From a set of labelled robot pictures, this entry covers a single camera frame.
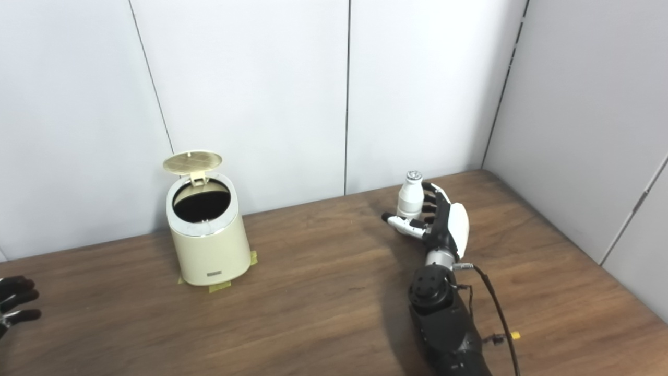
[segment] panel seam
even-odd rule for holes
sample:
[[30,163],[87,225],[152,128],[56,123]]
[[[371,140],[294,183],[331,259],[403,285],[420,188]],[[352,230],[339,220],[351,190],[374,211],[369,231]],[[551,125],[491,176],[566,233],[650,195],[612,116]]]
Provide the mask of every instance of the panel seam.
[[348,0],[348,41],[345,63],[345,146],[343,149],[343,195],[348,189],[348,99],[350,97],[350,16],[353,0]]
[[128,0],[128,5],[130,5],[130,11],[132,12],[132,19],[134,21],[134,28],[137,30],[137,37],[139,37],[139,44],[142,46],[142,53],[144,54],[144,61],[146,62],[146,69],[148,70],[148,76],[151,79],[151,85],[153,87],[153,94],[156,96],[156,102],[158,103],[158,110],[160,111],[160,118],[162,119],[162,126],[165,129],[165,134],[167,135],[167,141],[169,142],[169,148],[174,154],[174,145],[172,144],[172,137],[169,134],[169,129],[167,129],[167,122],[165,121],[165,115],[162,111],[162,105],[160,103],[160,97],[158,96],[158,90],[156,89],[156,82],[153,79],[153,72],[151,72],[151,65],[148,63],[148,56],[146,55],[146,48],[144,48],[144,41],[142,40],[142,34],[139,32],[139,24],[137,23],[137,16],[134,14],[134,8],[132,7],[132,0]]
[[610,244],[610,247],[608,247],[608,250],[605,252],[605,255],[603,256],[603,259],[599,263],[600,266],[603,266],[605,261],[608,260],[608,257],[610,256],[613,249],[615,248],[615,246],[617,245],[619,240],[622,238],[622,236],[626,232],[626,229],[628,228],[629,224],[631,223],[631,221],[633,221],[633,218],[635,217],[635,214],[638,212],[638,210],[640,210],[640,207],[645,202],[645,199],[649,195],[649,192],[652,190],[652,188],[654,188],[654,184],[657,182],[657,180],[659,180],[659,176],[661,176],[662,172],[665,170],[666,164],[668,164],[668,155],[666,155],[663,158],[663,161],[661,162],[661,165],[659,166],[659,169],[654,174],[654,176],[652,176],[652,178],[650,179],[649,184],[647,185],[647,188],[642,192],[638,201],[636,201],[635,205],[633,206],[633,210],[631,211],[631,214],[629,214],[629,216],[626,218],[626,221],[622,225],[622,228],[619,230],[619,232],[617,232],[617,235],[615,236],[613,242]]
[[506,70],[506,78],[503,81],[503,88],[501,89],[501,95],[499,96],[499,103],[496,105],[496,112],[494,113],[494,120],[492,121],[492,128],[490,129],[490,136],[487,139],[487,146],[485,146],[485,153],[482,155],[482,162],[480,163],[480,168],[482,168],[485,165],[485,160],[487,159],[487,152],[490,150],[492,135],[494,134],[494,127],[496,126],[496,120],[498,119],[499,110],[501,109],[501,101],[503,101],[503,94],[506,92],[506,85],[508,84],[508,77],[510,77],[510,69],[512,68],[512,61],[515,58],[517,45],[520,42],[520,35],[522,34],[522,27],[524,26],[524,20],[526,19],[526,11],[529,8],[529,1],[530,0],[526,0],[526,4],[524,4],[524,13],[522,14],[522,19],[520,20],[520,27],[517,30],[517,37],[515,37],[515,44],[512,47],[512,54],[510,55],[508,70]]

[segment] cable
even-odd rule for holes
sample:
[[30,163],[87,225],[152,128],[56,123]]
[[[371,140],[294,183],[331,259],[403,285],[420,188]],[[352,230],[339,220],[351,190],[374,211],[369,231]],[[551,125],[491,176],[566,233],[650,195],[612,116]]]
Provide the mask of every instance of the cable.
[[483,273],[483,271],[479,267],[473,265],[473,269],[475,269],[478,272],[480,278],[485,283],[485,287],[487,287],[487,291],[489,291],[490,295],[492,296],[492,300],[494,301],[494,305],[496,306],[496,312],[498,312],[499,319],[501,319],[501,324],[503,325],[503,331],[506,333],[506,338],[508,339],[508,348],[510,348],[510,357],[512,358],[512,366],[515,368],[515,376],[520,376],[520,364],[517,361],[517,354],[515,353],[515,345],[513,344],[512,335],[510,334],[510,329],[508,328],[506,317],[503,315],[501,304],[499,303],[499,300],[496,297],[496,293],[494,292],[492,281],[490,281],[490,278],[487,276],[487,274]]
[[473,286],[469,284],[458,284],[455,287],[457,290],[468,290],[468,313],[471,315],[471,320],[473,320]]

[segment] wooden table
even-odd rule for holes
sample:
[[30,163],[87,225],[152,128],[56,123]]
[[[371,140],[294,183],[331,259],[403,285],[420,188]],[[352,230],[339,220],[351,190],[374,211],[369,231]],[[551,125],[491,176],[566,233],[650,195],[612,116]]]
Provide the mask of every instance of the wooden table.
[[[521,333],[523,375],[666,375],[666,325],[495,176],[432,181],[468,210],[464,260]],[[176,283],[165,232],[0,264],[36,281],[43,311],[0,341],[0,375],[429,375],[406,300],[425,255],[379,218],[397,192],[246,216],[259,263],[212,294]],[[501,333],[477,274],[458,276],[481,335]],[[512,374],[505,345],[485,356]]]

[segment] open lid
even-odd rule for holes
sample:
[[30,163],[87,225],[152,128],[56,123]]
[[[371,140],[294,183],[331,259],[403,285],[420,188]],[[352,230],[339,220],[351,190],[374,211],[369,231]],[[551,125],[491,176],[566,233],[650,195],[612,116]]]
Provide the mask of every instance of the open lid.
[[211,171],[222,163],[220,155],[205,150],[193,150],[167,158],[162,168],[176,175],[190,175],[193,186],[206,184],[205,172]]

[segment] hinge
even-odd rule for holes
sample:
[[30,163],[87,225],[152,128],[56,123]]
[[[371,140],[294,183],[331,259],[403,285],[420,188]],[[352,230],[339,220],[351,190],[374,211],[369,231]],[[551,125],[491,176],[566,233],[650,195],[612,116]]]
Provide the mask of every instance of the hinge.
[[190,184],[193,187],[204,185],[206,184],[207,181],[208,179],[206,178],[204,171],[195,171],[193,173],[190,173]]
[[638,202],[635,204],[635,207],[633,208],[633,213],[635,213],[636,211],[638,211],[638,209],[640,209],[640,205],[643,204],[643,202],[647,198],[648,193],[649,193],[649,191],[644,191],[643,192],[642,196],[640,196],[640,199],[638,200]]

